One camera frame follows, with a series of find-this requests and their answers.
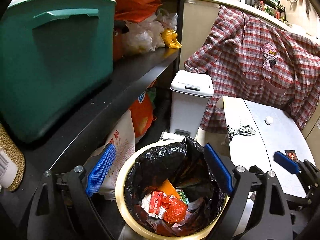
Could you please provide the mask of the black spice rack with bottles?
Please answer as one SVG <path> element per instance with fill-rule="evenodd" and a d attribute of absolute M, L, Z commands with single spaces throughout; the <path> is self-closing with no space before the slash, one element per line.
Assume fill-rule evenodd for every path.
<path fill-rule="evenodd" d="M 286 23 L 286 9 L 279 0 L 254 0 L 253 6 Z"/>

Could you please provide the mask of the red white carton box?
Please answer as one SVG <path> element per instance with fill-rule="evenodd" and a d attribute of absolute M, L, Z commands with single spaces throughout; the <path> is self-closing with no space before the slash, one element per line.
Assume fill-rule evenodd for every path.
<path fill-rule="evenodd" d="M 151 217 L 154 217 L 154 218 L 158 217 L 160 213 L 160 209 L 162 207 L 163 194 L 164 194 L 163 191 L 152 191 L 150 202 L 149 202 L 149 210 L 148 210 L 148 214 Z"/>

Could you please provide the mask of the round bin with black bag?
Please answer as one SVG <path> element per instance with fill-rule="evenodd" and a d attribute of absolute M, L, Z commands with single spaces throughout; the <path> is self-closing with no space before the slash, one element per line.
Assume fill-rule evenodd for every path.
<path fill-rule="evenodd" d="M 228 198 L 196 140 L 164 141 L 137 151 L 122 166 L 116 203 L 125 239 L 205 239 Z"/>

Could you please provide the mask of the red plastic bag on shelf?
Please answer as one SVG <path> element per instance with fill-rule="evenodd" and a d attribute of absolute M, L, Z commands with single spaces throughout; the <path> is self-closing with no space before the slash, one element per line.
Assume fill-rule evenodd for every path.
<path fill-rule="evenodd" d="M 161 0 L 116 0 L 114 19 L 140 23 L 162 5 Z"/>

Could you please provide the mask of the white plastic bags on shelf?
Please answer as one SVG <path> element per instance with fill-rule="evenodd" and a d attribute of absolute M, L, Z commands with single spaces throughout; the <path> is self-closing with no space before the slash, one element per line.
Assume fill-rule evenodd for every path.
<path fill-rule="evenodd" d="M 125 55 L 144 54 L 158 48 L 167 47 L 161 37 L 164 29 L 170 28 L 177 33 L 178 14 L 159 9 L 140 23 L 125 21 L 128 32 L 121 35 Z"/>

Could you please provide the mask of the orange rice bag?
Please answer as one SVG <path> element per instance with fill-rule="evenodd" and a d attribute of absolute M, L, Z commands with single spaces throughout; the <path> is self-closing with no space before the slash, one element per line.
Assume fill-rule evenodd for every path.
<path fill-rule="evenodd" d="M 146 91 L 129 107 L 135 132 L 135 142 L 138 143 L 146 134 L 156 118 L 153 115 L 153 105 Z"/>

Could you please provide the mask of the black metal shelf rack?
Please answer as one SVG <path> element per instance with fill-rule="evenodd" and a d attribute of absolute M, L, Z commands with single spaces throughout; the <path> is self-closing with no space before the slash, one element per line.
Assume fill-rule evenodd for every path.
<path fill-rule="evenodd" d="M 178 57 L 178 51 L 161 48 L 118 60 L 106 83 L 66 113 L 40 144 L 22 149 L 22 182 L 14 192 L 1 192 L 4 238 L 27 238 L 31 199 L 44 172 L 64 173 L 83 164 L 140 93 L 166 69 L 173 69 Z"/>

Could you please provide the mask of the white flour sack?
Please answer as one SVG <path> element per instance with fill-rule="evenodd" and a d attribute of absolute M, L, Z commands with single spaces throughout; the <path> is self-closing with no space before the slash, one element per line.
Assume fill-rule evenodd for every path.
<path fill-rule="evenodd" d="M 124 163 L 135 152 L 135 132 L 131 118 L 131 111 L 129 109 L 122 115 L 112 131 L 109 133 L 105 144 L 100 148 L 97 148 L 91 154 L 91 157 L 99 155 L 108 143 L 114 144 L 116 148 L 116 157 L 114 161 L 112 161 L 112 166 L 102 183 L 99 194 L 103 195 L 106 200 L 114 201 L 116 200 L 115 187 L 118 174 Z"/>

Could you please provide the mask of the green storage box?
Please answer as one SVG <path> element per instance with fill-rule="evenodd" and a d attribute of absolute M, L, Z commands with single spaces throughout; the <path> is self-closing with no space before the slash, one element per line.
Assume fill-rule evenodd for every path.
<path fill-rule="evenodd" d="M 1 19 L 1 119 L 30 143 L 113 71 L 116 0 L 12 0 Z"/>

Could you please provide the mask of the dark printed snack packet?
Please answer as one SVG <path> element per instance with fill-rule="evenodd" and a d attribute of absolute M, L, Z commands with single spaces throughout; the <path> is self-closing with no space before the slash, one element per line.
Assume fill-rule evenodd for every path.
<path fill-rule="evenodd" d="M 293 161 L 298 160 L 297 155 L 294 150 L 285 150 L 285 154 L 288 158 L 292 159 Z"/>

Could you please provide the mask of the orange plastic bag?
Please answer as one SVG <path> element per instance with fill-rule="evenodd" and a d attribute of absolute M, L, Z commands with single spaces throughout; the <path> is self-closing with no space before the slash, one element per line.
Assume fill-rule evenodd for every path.
<path fill-rule="evenodd" d="M 183 201 L 172 194 L 162 198 L 162 207 L 165 208 L 163 220 L 171 224 L 183 221 L 188 209 Z"/>

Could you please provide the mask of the yellow plastic bag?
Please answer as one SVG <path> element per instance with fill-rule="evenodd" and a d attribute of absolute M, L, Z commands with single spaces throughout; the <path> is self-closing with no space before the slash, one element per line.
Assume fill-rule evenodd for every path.
<path fill-rule="evenodd" d="M 182 45 L 177 40 L 177 33 L 173 29 L 170 29 L 170 28 L 164 29 L 163 33 L 161 34 L 161 37 L 164 41 L 164 44 L 168 48 L 172 48 L 172 49 L 182 48 Z"/>

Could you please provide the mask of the orange snack bag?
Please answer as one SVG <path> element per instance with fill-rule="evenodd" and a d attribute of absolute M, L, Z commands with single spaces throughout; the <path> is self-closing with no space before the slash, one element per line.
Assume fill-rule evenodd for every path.
<path fill-rule="evenodd" d="M 180 199 L 180 195 L 176 191 L 176 189 L 173 187 L 173 185 L 170 183 L 170 181 L 167 179 L 165 180 L 161 186 L 157 187 L 158 191 L 163 191 L 167 196 L 173 195 L 177 199 Z"/>

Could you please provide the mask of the spice jar with label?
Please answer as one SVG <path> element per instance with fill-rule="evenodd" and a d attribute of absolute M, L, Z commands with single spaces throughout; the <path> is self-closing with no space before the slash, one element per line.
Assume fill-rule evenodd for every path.
<path fill-rule="evenodd" d="M 25 170 L 23 153 L 1 125 L 1 187 L 11 192 L 18 189 Z"/>

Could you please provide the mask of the red plaid shirt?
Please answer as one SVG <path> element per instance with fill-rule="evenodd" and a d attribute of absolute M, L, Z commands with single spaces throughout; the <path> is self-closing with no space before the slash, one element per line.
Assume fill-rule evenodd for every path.
<path fill-rule="evenodd" d="M 282 109 L 300 129 L 319 102 L 319 45 L 233 7 L 220 7 L 209 36 L 184 68 L 212 79 L 214 94 L 200 124 L 207 132 L 227 130 L 217 106 L 223 96 Z"/>

